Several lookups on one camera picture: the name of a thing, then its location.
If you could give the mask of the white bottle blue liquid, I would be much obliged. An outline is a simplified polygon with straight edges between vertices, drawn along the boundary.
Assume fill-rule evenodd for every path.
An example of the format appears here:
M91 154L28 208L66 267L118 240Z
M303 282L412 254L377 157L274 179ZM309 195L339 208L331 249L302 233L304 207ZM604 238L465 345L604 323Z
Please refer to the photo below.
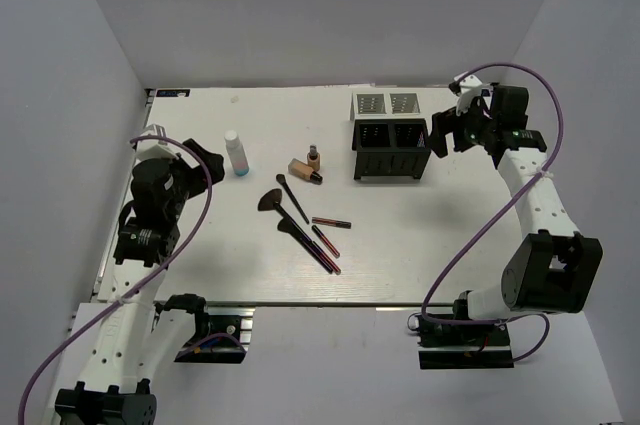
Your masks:
M235 130L228 130L224 135L225 146L231 167L237 176L244 176L249 172L249 164L244 146Z

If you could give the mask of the thin black makeup brush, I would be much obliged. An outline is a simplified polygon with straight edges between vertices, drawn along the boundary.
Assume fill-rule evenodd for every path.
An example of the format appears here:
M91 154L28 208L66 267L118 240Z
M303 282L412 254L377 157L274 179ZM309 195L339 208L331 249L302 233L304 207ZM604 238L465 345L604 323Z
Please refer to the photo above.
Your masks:
M297 209L297 211L301 215L301 217L304 220L304 222L306 224L310 224L310 220L309 220L308 216L306 215L306 213L302 209L301 204L299 203L298 199L296 198L296 196L294 195L293 191L291 190L289 184L287 183L285 175L284 174L277 174L276 175L276 181L283 188L283 190L286 192L286 194L288 195L289 199L291 200L291 202L293 203L293 205L295 206L295 208Z

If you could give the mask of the black fan brush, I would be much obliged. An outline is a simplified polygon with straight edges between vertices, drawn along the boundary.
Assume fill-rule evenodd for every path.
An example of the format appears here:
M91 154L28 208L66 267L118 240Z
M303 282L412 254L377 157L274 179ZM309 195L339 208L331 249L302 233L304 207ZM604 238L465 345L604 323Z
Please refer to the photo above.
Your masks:
M280 188L274 188L266 192L259 200L257 210L259 212L276 211L282 218L288 220L291 224L295 223L295 220L291 215L284 210L281 205L282 202L282 190Z

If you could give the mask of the beige foundation bottle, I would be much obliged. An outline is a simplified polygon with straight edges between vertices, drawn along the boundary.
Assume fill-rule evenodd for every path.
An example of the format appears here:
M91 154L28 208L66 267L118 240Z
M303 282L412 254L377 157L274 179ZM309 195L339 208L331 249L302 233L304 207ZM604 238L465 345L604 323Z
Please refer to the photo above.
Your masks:
M292 159L290 161L288 172L297 178L316 185L323 183L323 177L317 171L298 159Z

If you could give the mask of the black powder brush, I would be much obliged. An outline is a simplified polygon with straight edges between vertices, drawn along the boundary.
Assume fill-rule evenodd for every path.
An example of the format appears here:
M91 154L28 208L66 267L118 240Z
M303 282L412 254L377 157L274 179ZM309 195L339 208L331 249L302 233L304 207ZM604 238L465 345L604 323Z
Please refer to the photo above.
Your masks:
M282 218L277 225L277 229L282 233L290 235L329 274L335 273L334 267L325 258L323 251L293 221L288 218Z

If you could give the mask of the small foundation bottle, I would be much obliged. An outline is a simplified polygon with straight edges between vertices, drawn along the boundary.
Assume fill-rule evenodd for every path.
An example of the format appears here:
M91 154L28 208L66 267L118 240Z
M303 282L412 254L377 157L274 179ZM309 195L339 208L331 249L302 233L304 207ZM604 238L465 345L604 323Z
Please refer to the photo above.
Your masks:
M320 154L315 144L311 144L309 146L309 151L307 153L307 165L315 172L320 171Z

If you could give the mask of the red black lip pencil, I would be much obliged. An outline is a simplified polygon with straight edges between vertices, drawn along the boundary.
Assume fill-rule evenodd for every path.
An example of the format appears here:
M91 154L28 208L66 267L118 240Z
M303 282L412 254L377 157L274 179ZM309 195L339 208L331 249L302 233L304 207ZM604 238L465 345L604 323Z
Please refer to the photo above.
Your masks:
M315 225L329 226L341 229L351 229L352 223L349 221L335 220L322 217L313 217L311 222Z

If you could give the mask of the red black lip liner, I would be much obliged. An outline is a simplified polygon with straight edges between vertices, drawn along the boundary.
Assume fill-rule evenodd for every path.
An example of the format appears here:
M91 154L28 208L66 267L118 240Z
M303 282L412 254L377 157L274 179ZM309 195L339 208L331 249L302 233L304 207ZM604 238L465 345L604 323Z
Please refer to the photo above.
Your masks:
M339 258L340 257L340 252L339 250L335 247L335 245L328 239L328 237L321 231L321 229L313 224L311 226L312 231L314 232L314 234L320 239L320 241L325 245L325 247L327 248L327 250L331 253L331 255L334 258Z

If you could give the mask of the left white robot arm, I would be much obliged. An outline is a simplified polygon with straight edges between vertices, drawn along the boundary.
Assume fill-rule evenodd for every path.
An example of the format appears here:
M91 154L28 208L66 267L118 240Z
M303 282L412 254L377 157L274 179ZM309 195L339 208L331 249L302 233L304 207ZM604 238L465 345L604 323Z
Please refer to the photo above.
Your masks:
M167 359L187 341L211 332L203 298L180 295L155 302L169 264L193 235L180 236L178 221L188 200L212 200L225 177L224 158L195 140L177 142L152 134L133 141L136 163L131 198L118 217L108 305L83 326L98 329L89 359L72 388L62 388L54 413L63 424L151 424L157 398L151 385Z

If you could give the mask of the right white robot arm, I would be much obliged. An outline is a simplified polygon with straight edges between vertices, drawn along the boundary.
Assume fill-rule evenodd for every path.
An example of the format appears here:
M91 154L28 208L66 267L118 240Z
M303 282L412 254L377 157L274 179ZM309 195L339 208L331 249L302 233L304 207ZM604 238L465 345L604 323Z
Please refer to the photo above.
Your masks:
M603 249L598 239L579 231L543 169L547 145L540 132L527 126L527 89L468 82L451 88L458 100L433 115L431 149L446 156L448 135L457 152L483 148L509 189L522 234L497 284L466 291L455 301L453 335L472 344L489 324L532 313L581 312Z

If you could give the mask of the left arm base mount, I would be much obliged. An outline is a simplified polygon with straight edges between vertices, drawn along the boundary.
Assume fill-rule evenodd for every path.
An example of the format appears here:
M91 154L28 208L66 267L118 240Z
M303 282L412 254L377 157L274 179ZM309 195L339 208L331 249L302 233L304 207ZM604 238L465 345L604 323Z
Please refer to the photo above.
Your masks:
M205 322L176 356L184 364L241 364L248 352L254 308L205 308Z

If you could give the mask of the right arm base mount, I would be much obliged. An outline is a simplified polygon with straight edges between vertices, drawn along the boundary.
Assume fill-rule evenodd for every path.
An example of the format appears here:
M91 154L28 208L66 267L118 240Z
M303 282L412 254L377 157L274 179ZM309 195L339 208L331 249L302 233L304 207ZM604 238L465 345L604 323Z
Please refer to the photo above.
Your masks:
M514 366L505 326L453 326L409 316L407 328L418 337L421 370L488 370Z

